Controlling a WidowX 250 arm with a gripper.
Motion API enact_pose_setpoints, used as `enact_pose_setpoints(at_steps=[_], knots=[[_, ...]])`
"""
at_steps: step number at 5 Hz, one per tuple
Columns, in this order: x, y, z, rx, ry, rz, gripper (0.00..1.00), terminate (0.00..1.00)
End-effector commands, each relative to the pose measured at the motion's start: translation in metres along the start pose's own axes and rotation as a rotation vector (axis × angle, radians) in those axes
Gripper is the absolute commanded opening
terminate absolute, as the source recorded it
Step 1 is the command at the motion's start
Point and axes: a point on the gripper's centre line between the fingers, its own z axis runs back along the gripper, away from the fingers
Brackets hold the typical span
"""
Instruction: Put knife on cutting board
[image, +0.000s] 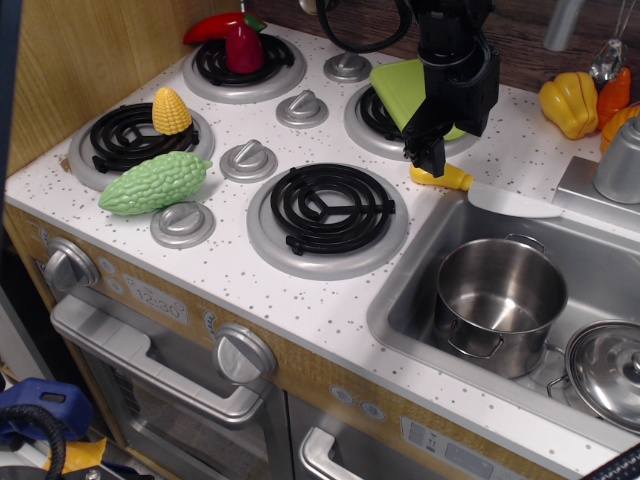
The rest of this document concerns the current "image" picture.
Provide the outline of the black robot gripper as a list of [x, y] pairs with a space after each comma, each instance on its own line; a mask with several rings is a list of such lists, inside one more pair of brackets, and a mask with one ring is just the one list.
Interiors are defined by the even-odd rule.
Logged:
[[404, 157], [434, 178], [444, 175], [445, 129], [481, 136], [499, 93], [500, 56], [484, 34], [444, 47], [420, 51], [426, 98], [402, 129]]

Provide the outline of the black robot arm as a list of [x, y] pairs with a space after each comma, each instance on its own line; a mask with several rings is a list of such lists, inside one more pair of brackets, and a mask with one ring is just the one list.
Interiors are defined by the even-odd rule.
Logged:
[[404, 154], [434, 177], [444, 174], [444, 136], [454, 127], [479, 137], [499, 97], [500, 55], [483, 25], [491, 1], [412, 1], [425, 99], [401, 133]]

